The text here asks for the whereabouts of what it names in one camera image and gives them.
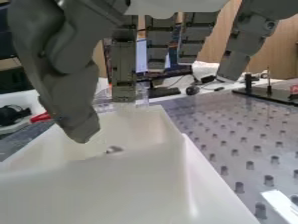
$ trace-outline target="wire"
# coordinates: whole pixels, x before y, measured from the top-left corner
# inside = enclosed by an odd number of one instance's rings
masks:
[[[183,80],[183,78],[187,76],[187,74],[183,76],[183,77],[180,77],[180,79],[174,83],[174,84],[171,84],[167,88],[171,88],[172,86],[175,86],[182,80]]]
[[[223,86],[217,86],[215,89],[209,89],[209,88],[207,88],[207,86],[211,86],[212,84],[217,84],[217,83],[221,83],[221,82],[219,82],[217,80],[215,80],[213,82],[209,82],[205,85],[200,86],[200,88],[201,89],[205,89],[205,90],[209,90],[209,91],[215,91],[219,87],[223,87]]]

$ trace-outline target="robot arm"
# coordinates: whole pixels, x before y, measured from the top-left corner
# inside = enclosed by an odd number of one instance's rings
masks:
[[[127,1],[15,0],[9,23],[40,103],[67,135],[88,142],[100,130],[92,100],[99,71],[92,61],[99,40],[123,24]]]
[[[239,80],[252,56],[273,35],[280,20],[297,13],[296,0],[243,0],[217,72],[220,81]]]

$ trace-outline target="cable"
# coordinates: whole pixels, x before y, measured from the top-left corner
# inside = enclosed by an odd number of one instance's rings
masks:
[[[219,82],[219,81],[216,80],[216,81],[209,82],[209,83],[207,83],[205,85],[200,86],[200,88],[201,88],[201,89],[205,89],[205,90],[209,90],[209,91],[215,91],[216,89],[219,89],[219,86],[217,86],[215,89],[209,89],[209,88],[207,88],[207,86],[211,86],[212,84],[217,84],[217,83],[221,83],[221,82]]]
[[[183,77],[180,77],[180,79],[172,84],[172,85],[170,85],[167,88],[171,88],[172,86],[175,86],[182,80],[183,80],[183,78],[187,76],[187,74],[183,76]]]

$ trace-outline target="red object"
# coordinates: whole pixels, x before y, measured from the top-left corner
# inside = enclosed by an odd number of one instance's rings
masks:
[[[292,86],[292,95],[297,95],[298,94],[298,85]]]
[[[52,119],[52,118],[51,118],[48,112],[46,112],[46,113],[43,113],[43,114],[40,114],[40,115],[33,117],[33,118],[31,118],[31,123],[37,123],[37,122],[39,122],[39,121],[48,121],[48,120],[51,120],[51,119]]]

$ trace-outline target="robotic arm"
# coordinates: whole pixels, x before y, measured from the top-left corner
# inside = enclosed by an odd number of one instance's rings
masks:
[[[151,15],[162,19],[156,27],[160,31],[170,23],[166,19],[175,12],[187,12],[180,55],[183,61],[189,61],[195,60],[203,48],[228,1],[64,0],[62,4],[55,0],[13,1],[9,23],[22,63],[40,93],[40,103],[76,142],[88,142],[100,130],[92,107],[99,79],[92,54],[99,40],[112,37],[115,42],[114,95],[120,102],[134,101],[134,15]],[[297,12],[297,0],[243,1],[217,74],[220,80],[239,79],[251,56],[273,34],[279,20]]]
[[[251,58],[276,31],[280,20],[298,13],[296,0],[243,0],[217,72],[220,81],[237,81]]]

